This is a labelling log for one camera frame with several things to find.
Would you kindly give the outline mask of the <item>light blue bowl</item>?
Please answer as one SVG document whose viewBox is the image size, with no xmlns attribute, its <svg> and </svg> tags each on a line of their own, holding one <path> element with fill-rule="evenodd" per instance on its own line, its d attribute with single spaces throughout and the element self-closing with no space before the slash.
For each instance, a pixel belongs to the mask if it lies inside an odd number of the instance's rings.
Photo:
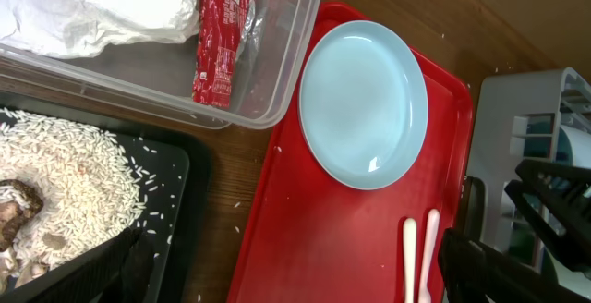
<svg viewBox="0 0 591 303">
<path fill-rule="evenodd" d="M 549 158 L 551 137 L 526 138 L 523 156 Z M 561 125 L 553 163 L 590 168 L 590 134 Z"/>
</svg>

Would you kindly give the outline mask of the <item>white napkin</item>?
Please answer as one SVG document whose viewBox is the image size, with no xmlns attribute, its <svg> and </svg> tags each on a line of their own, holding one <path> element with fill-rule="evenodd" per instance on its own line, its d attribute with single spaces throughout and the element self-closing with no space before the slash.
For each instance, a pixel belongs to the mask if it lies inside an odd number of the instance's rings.
<svg viewBox="0 0 591 303">
<path fill-rule="evenodd" d="M 199 31 L 199 0 L 1 0 L 1 42 L 55 58 L 108 45 L 182 43 Z"/>
</svg>

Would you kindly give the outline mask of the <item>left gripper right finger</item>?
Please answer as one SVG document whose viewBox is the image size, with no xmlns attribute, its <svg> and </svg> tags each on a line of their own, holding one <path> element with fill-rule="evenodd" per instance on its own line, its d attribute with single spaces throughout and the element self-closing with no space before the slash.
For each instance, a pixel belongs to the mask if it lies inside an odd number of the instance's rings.
<svg viewBox="0 0 591 303">
<path fill-rule="evenodd" d="M 450 303 L 590 303 L 454 228 L 443 233 L 438 264 Z"/>
</svg>

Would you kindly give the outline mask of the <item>rice and food scraps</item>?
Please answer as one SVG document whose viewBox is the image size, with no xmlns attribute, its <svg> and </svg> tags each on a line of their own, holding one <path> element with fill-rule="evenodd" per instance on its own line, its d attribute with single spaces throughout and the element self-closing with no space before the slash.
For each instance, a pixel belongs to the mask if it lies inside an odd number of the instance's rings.
<svg viewBox="0 0 591 303">
<path fill-rule="evenodd" d="M 1 110 L 1 208 L 31 209 L 24 190 L 42 202 L 1 253 L 1 289 L 24 285 L 117 236 L 126 228 L 147 234 L 155 260 L 164 256 L 173 226 L 150 202 L 164 183 L 148 169 L 156 150 L 142 138 L 23 110 Z M 133 154 L 132 146 L 139 147 Z"/>
</svg>

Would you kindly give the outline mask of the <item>red snack wrapper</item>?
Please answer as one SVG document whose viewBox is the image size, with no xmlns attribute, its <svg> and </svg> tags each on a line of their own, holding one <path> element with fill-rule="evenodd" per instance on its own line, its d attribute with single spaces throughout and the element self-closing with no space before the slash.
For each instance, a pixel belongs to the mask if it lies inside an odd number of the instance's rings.
<svg viewBox="0 0 591 303">
<path fill-rule="evenodd" d="M 193 101 L 230 106 L 236 60 L 256 16 L 256 0 L 199 0 L 199 36 Z"/>
</svg>

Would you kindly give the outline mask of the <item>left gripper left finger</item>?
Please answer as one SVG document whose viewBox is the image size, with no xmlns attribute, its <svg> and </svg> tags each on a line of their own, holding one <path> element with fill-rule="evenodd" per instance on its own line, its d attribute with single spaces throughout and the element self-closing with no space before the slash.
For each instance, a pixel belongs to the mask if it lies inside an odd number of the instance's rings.
<svg viewBox="0 0 591 303">
<path fill-rule="evenodd" d="M 74 260 L 3 294 L 1 302 L 141 302 L 149 291 L 153 255 L 145 232 L 127 228 Z"/>
</svg>

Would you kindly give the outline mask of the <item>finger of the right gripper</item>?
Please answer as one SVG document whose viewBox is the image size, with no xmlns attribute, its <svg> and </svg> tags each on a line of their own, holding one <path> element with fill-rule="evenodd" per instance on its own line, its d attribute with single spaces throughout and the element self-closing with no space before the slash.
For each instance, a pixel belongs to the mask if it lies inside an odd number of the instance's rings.
<svg viewBox="0 0 591 303">
<path fill-rule="evenodd" d="M 572 179 L 523 179 L 504 191 L 556 260 L 571 271 L 588 271 L 589 189 Z"/>
<path fill-rule="evenodd" d="M 548 206 L 566 211 L 590 210 L 589 169 L 526 159 L 515 172 Z"/>
</svg>

